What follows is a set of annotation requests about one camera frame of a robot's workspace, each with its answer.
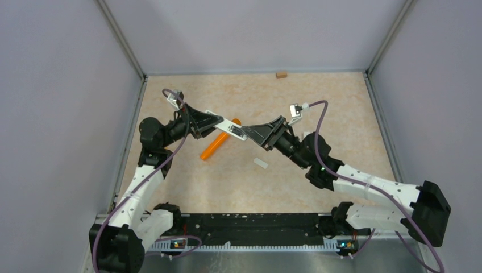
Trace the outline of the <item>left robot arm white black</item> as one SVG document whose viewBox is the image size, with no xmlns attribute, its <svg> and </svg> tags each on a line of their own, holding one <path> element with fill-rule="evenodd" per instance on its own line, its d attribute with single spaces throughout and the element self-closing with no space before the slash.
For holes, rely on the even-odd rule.
<svg viewBox="0 0 482 273">
<path fill-rule="evenodd" d="M 229 120 L 211 112 L 201 112 L 189 105 L 180 106 L 175 119 L 166 125 L 155 117 L 139 123 L 142 145 L 138 165 L 130 185 L 115 208 L 101 224 L 89 231 L 94 272 L 139 272 L 144 256 L 163 233 L 175 235 L 182 219 L 171 209 L 155 209 L 146 214 L 153 192 L 166 178 L 174 151 L 168 146 L 185 143 L 187 136 L 203 138 L 216 129 L 226 129 Z"/>
</svg>

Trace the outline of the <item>small white battery cover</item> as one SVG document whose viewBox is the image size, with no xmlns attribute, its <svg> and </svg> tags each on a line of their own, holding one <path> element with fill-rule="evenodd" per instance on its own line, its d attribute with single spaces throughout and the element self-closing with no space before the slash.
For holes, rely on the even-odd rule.
<svg viewBox="0 0 482 273">
<path fill-rule="evenodd" d="M 263 161 L 263 160 L 261 160 L 261 159 L 259 159 L 259 158 L 255 158 L 255 159 L 253 160 L 253 162 L 254 162 L 256 165 L 258 165 L 258 166 L 260 166 L 261 168 L 263 168 L 263 169 L 267 169 L 268 166 L 269 166 L 269 164 L 268 164 L 267 162 L 265 162 L 265 161 Z"/>
</svg>

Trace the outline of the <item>small white remote control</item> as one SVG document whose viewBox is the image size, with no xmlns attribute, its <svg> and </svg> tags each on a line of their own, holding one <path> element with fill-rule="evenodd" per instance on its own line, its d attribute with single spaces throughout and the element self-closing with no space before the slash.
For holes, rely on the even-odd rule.
<svg viewBox="0 0 482 273">
<path fill-rule="evenodd" d="M 230 121 L 230 120 L 227 120 L 226 118 L 224 118 L 223 116 L 221 115 L 218 115 L 210 110 L 206 110 L 205 111 L 206 114 L 209 114 L 209 115 L 213 115 L 215 117 L 218 117 L 218 118 L 221 118 L 221 121 L 218 122 L 216 125 L 213 125 L 212 128 L 214 129 L 217 129 L 217 130 L 220 130 L 232 137 L 235 137 L 235 138 L 238 138 L 242 141 L 246 141 L 247 140 L 247 135 L 242 131 L 242 126 L 233 122 L 233 121 Z"/>
</svg>

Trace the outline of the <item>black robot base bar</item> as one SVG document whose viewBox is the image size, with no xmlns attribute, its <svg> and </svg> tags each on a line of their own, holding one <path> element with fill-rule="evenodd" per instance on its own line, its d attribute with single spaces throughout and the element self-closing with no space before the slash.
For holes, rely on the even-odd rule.
<svg viewBox="0 0 482 273">
<path fill-rule="evenodd" d="M 340 236 L 370 235 L 326 213 L 192 213 L 175 216 L 163 237 L 192 235 L 203 246 L 320 246 Z"/>
</svg>

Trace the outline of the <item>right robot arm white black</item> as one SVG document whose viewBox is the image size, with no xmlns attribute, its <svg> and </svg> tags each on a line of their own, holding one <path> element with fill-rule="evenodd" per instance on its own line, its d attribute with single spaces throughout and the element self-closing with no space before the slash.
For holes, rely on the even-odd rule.
<svg viewBox="0 0 482 273">
<path fill-rule="evenodd" d="M 404 184 L 369 175 L 332 158 L 331 147 L 316 131 L 304 139 L 280 116 L 270 123 L 242 126 L 242 132 L 267 151 L 276 149 L 295 165 L 307 169 L 305 177 L 319 189 L 359 196 L 383 206 L 356 205 L 351 201 L 333 209 L 334 229 L 349 234 L 354 229 L 407 232 L 420 243 L 443 245 L 451 207 L 440 187 L 424 181 Z"/>
</svg>

